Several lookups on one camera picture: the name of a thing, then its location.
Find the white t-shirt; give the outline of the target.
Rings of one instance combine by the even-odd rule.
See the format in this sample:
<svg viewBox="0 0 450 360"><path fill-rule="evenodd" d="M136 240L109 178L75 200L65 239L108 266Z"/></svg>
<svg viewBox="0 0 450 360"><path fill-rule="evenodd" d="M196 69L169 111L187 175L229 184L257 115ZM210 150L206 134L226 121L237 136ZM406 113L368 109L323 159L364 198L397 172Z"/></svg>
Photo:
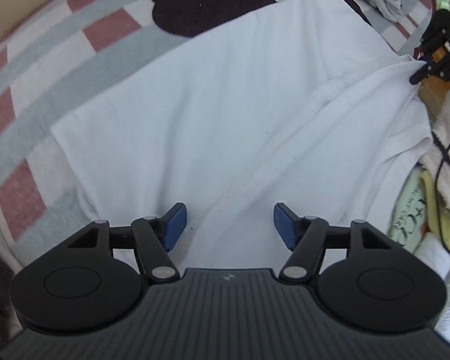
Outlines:
<svg viewBox="0 0 450 360"><path fill-rule="evenodd" d="M387 231L432 143L400 56L344 0L284 0L197 36L52 127L83 211L113 226L187 206L179 269L279 269L285 203Z"/></svg>

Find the yellow green printed cloth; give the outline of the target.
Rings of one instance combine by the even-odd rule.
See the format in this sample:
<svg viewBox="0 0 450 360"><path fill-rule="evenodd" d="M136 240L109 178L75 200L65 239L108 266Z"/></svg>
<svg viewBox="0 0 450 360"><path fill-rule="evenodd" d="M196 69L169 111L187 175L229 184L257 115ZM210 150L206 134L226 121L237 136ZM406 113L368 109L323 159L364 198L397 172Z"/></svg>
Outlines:
<svg viewBox="0 0 450 360"><path fill-rule="evenodd" d="M422 166L415 166L400 192L388 235L413 253L426 233L440 238L439 222L450 250L450 210L443 198L435 194L431 174Z"/></svg>

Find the checkered plush blanket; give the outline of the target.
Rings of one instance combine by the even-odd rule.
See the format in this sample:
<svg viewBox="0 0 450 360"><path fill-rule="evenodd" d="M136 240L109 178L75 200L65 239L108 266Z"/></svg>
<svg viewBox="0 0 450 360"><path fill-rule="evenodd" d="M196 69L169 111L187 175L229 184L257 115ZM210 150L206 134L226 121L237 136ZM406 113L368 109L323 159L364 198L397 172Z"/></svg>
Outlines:
<svg viewBox="0 0 450 360"><path fill-rule="evenodd" d="M0 261L12 272L86 224L51 133L69 111L211 24L280 0L54 0L0 45Z"/></svg>

